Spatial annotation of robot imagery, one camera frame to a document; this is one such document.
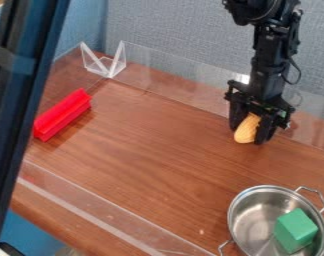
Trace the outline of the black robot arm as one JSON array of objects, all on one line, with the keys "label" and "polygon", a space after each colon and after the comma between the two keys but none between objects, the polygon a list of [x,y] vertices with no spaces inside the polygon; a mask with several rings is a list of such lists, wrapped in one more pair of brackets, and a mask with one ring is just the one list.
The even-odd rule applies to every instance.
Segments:
[{"label": "black robot arm", "polygon": [[228,126],[234,132],[248,116],[258,118],[251,142],[266,143],[276,128],[287,129],[295,108],[282,98],[284,84],[295,85],[302,76],[293,60],[298,53],[301,0],[222,0],[234,23],[254,27],[250,80],[227,81]]}]

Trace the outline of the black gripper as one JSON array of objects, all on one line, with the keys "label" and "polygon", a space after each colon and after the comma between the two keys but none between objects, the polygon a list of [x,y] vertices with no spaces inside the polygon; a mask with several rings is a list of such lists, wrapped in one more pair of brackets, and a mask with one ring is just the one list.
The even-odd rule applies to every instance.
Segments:
[{"label": "black gripper", "polygon": [[258,123],[254,144],[260,145],[270,140],[276,127],[290,127],[290,117],[295,108],[283,100],[280,95],[267,100],[258,99],[250,92],[250,86],[235,80],[227,81],[228,89],[224,99],[228,101],[228,126],[236,130],[248,113],[262,117]]}]

